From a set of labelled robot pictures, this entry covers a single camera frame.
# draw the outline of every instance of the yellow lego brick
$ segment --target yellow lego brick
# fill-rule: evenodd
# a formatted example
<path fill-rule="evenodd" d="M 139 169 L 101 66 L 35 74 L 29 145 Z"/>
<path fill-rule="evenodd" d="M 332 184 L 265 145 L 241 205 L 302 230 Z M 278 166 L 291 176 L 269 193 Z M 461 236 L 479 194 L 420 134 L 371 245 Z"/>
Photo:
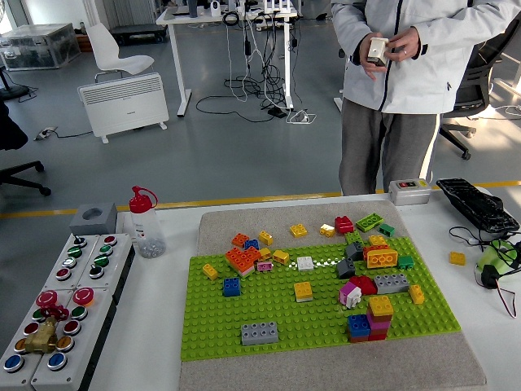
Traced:
<path fill-rule="evenodd" d="M 369 306 L 371 307 L 371 311 L 373 311 L 374 316 L 385 316 L 394 314 L 394 309 L 392 308 L 391 301 L 387 296 L 370 297 Z"/>
<path fill-rule="evenodd" d="M 261 248 L 259 250 L 259 253 L 260 253 L 260 261 L 265 261 L 266 259 L 268 258 L 271 258 L 271 251 L 269 250 L 269 248 Z"/>
<path fill-rule="evenodd" d="M 291 226 L 291 233 L 293 234 L 293 236 L 295 236 L 296 238 L 300 238 L 301 236 L 306 236 L 308 234 L 308 232 L 306 231 L 306 229 L 304 228 L 304 226 L 302 224 L 297 224 L 296 226 Z"/>
<path fill-rule="evenodd" d="M 297 303 L 302 301 L 311 301 L 313 299 L 313 292 L 311 291 L 311 283 L 296 283 L 295 284 L 295 297 Z"/>
<path fill-rule="evenodd" d="M 465 254 L 463 253 L 455 253 L 454 251 L 450 252 L 450 263 L 454 265 L 464 266 L 466 263 Z"/>
<path fill-rule="evenodd" d="M 285 253 L 282 250 L 275 250 L 273 258 L 276 262 L 287 265 L 290 261 L 290 254 Z"/>
<path fill-rule="evenodd" d="M 271 246 L 274 242 L 274 237 L 266 231 L 261 231 L 259 234 L 259 240 L 266 246 Z"/>
<path fill-rule="evenodd" d="M 411 285 L 409 287 L 409 294 L 411 299 L 413 299 L 414 304 L 423 304 L 425 301 L 425 296 L 422 292 L 422 287 L 419 285 Z"/>
<path fill-rule="evenodd" d="M 217 277 L 219 277 L 219 274 L 217 273 L 217 270 L 213 268 L 212 265 L 207 263 L 203 266 L 203 273 L 206 274 L 206 276 L 211 279 L 212 281 L 215 280 Z"/>
<path fill-rule="evenodd" d="M 320 227 L 320 235 L 324 235 L 328 238 L 333 236 L 335 234 L 335 228 L 333 226 L 328 226 L 327 224 L 324 224 Z"/>
<path fill-rule="evenodd" d="M 398 264 L 398 252 L 391 248 L 372 250 L 367 253 L 367 269 L 391 267 Z"/>
<path fill-rule="evenodd" d="M 387 244 L 385 238 L 381 235 L 370 235 L 369 243 L 371 243 L 371 246 L 383 246 Z"/>

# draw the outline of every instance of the black keyboard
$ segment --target black keyboard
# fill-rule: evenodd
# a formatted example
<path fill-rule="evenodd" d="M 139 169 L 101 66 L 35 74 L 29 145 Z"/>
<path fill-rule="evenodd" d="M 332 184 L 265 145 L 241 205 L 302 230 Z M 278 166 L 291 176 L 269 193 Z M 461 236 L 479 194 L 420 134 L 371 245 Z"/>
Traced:
<path fill-rule="evenodd" d="M 503 210 L 503 202 L 479 191 L 465 179 L 436 181 L 450 203 L 468 218 L 474 226 L 491 234 L 504 234 L 519 229 L 519 224 Z"/>

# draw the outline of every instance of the white jacket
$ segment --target white jacket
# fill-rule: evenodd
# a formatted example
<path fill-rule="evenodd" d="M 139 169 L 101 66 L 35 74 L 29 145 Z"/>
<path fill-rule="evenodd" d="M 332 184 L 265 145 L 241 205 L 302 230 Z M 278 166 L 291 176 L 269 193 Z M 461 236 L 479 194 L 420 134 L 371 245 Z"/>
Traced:
<path fill-rule="evenodd" d="M 521 11 L 521 0 L 331 0 L 340 46 L 353 55 L 368 33 L 390 38 L 414 26 L 417 59 L 389 62 L 372 81 L 362 66 L 347 62 L 344 97 L 381 112 L 451 112 L 475 44 L 501 33 Z"/>

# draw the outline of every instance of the gray floor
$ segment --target gray floor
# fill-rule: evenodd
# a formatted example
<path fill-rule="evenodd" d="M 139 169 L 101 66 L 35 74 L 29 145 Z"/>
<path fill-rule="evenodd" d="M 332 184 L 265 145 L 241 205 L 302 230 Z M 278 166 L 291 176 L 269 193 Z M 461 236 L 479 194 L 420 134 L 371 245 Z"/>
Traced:
<path fill-rule="evenodd" d="M 177 28 L 182 67 L 187 88 L 192 89 L 184 118 L 177 118 L 180 103 L 171 46 L 163 44 L 122 47 L 121 56 L 150 55 L 154 71 L 163 79 L 169 108 L 168 129 L 149 126 L 142 130 L 109 136 L 103 144 L 92 134 L 77 138 L 32 140 L 46 126 L 58 126 L 61 136 L 90 131 L 77 88 L 93 83 L 98 71 L 91 53 L 84 53 L 58 70 L 9 72 L 16 83 L 37 87 L 37 97 L 24 103 L 9 101 L 11 118 L 31 138 L 19 151 L 0 152 L 0 168 L 41 160 L 45 173 L 28 171 L 22 178 L 42 182 L 52 189 L 49 197 L 33 189 L 11 185 L 0 187 L 0 213 L 75 209 L 81 204 L 115 202 L 127 205 L 131 187 L 153 190 L 160 202 L 222 200 L 258 196 L 305 195 L 338 192 L 340 159 L 339 112 L 333 98 L 342 86 L 344 60 L 332 23 L 314 17 L 329 11 L 329 2 L 304 6 L 298 58 L 292 54 L 297 109 L 317 114 L 311 125 L 288 125 L 283 119 L 251 123 L 236 115 L 212 115 L 196 110 L 195 104 L 209 95 L 230 95 L 223 86 L 229 77 L 225 28 Z M 264 47 L 265 34 L 256 34 Z M 521 58 L 521 38 L 506 51 Z M 230 30 L 233 76 L 244 74 L 241 58 L 242 32 Z M 282 50 L 282 34 L 277 50 Z M 282 61 L 274 63 L 283 70 Z M 517 64 L 505 59 L 493 76 L 512 81 Z M 252 76 L 261 79 L 259 59 L 252 62 Z M 500 86 L 493 88 L 492 106 L 518 105 L 519 98 Z M 250 96 L 246 103 L 236 99 L 211 99 L 201 103 L 205 110 L 235 110 L 261 121 L 269 119 L 260 110 L 261 101 Z M 503 111 L 490 115 L 504 118 Z M 478 128 L 470 146 L 472 158 L 464 161 L 446 140 L 438 142 L 434 164 L 436 178 L 463 177 L 470 182 L 520 180 L 521 130 L 517 121 L 462 120 Z M 521 190 L 494 188 L 512 214 L 521 219 Z M 70 215 L 0 219 L 0 350 L 3 351 L 20 325 L 34 297 L 40 292 L 70 233 Z"/>

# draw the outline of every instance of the jacket zipper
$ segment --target jacket zipper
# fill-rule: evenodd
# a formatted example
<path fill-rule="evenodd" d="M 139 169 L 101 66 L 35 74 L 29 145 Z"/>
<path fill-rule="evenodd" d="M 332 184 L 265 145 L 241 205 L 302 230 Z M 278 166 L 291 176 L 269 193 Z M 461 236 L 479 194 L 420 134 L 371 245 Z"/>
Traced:
<path fill-rule="evenodd" d="M 398 6 L 396 8 L 396 24 L 394 28 L 394 35 L 398 34 L 398 28 L 400 27 L 400 15 L 401 15 L 401 4 L 403 3 L 403 0 L 400 0 L 398 2 Z M 389 82 L 389 72 L 391 71 L 392 61 L 389 61 L 389 66 L 387 67 L 387 71 L 385 72 L 385 87 L 383 90 L 383 98 L 382 103 L 380 104 L 380 107 L 378 109 L 379 112 L 382 111 L 383 104 L 385 103 L 385 99 L 387 99 L 387 88 L 388 88 L 388 82 Z"/>

